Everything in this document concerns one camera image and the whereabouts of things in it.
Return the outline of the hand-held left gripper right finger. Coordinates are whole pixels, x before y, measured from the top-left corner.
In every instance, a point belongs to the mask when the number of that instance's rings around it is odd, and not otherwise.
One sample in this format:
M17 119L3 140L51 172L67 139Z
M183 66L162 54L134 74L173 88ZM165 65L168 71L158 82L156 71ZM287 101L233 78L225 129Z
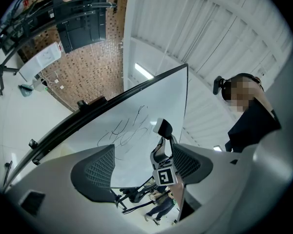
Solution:
M173 164L184 185L179 220L232 187L240 153L218 152L187 144L173 145Z

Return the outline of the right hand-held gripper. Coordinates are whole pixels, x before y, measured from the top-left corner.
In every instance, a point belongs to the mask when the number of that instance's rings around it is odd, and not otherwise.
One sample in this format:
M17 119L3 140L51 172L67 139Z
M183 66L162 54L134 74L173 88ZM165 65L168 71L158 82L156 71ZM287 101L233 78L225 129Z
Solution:
M177 183L176 169L172 164L172 157L165 154L166 139L161 137L157 146L150 154L150 160L153 167L152 176L157 186L170 186ZM178 141L174 135L170 136L171 152Z

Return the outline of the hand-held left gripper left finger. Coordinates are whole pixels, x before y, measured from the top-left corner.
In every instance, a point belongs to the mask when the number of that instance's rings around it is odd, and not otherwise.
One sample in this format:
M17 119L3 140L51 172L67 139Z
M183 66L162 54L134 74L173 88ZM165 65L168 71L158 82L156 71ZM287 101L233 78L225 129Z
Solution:
M39 234L137 234L117 209L110 190L114 146L51 159L7 192Z

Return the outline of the white whiteboard on black stand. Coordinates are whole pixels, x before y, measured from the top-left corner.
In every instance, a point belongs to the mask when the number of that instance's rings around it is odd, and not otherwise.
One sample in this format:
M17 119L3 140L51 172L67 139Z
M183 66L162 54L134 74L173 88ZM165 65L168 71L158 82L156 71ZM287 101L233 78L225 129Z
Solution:
M181 65L110 100L83 103L41 140L30 142L30 151L3 187L4 195L46 161L106 145L114 146L110 190L141 185L153 172L150 153L160 139L153 131L157 119L168 121L180 137L187 90L188 67Z

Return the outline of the black office chair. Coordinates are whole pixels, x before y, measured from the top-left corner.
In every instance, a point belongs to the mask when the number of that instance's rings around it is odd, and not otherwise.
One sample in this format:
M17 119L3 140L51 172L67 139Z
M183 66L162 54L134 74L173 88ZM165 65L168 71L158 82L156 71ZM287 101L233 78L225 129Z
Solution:
M138 191L138 188L121 188L120 192L123 193L123 197L121 198L121 201L124 201L126 198L129 199L131 203L139 203L142 198L148 194L151 191L151 189L144 188L141 191Z

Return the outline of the person in black shirt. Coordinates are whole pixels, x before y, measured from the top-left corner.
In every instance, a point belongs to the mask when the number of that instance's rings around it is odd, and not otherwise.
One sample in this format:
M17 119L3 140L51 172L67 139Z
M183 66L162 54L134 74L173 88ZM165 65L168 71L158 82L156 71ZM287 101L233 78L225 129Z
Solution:
M281 129L274 111L271 113L258 101L253 100L235 125L228 131L227 152L243 152L244 148L257 144L270 132Z

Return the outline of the grey trash bin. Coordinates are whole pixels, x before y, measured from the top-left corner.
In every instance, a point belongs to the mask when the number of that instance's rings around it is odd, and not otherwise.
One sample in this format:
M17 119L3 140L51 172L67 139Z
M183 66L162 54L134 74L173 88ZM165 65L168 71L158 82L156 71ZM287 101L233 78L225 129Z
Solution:
M47 86L47 82L40 77L40 75L35 75L35 79L36 81L33 83L34 89L42 92L44 90L47 90L48 86Z

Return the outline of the teal dustpan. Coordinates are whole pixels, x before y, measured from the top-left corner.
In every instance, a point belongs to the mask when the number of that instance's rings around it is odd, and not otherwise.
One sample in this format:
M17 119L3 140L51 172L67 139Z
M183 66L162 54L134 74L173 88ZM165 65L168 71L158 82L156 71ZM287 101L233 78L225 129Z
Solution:
M19 88L23 97L30 96L34 90L31 86L26 85L26 84L18 85L18 88Z

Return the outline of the black monitor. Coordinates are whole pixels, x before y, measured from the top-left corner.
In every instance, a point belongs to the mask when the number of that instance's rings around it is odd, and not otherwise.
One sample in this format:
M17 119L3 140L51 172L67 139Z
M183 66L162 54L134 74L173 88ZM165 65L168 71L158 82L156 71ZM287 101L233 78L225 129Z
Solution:
M53 0L57 30L66 53L106 40L107 8L116 12L117 0Z

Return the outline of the black monitor stand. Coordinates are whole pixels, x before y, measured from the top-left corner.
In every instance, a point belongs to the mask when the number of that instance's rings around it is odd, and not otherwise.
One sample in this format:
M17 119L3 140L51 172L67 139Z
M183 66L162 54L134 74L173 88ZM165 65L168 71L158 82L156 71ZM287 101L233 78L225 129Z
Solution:
M60 22L55 9L61 4L61 0L35 1L17 17L10 17L0 28L0 96L5 89L3 74L16 75L20 71L20 68L8 67L8 61L34 37Z

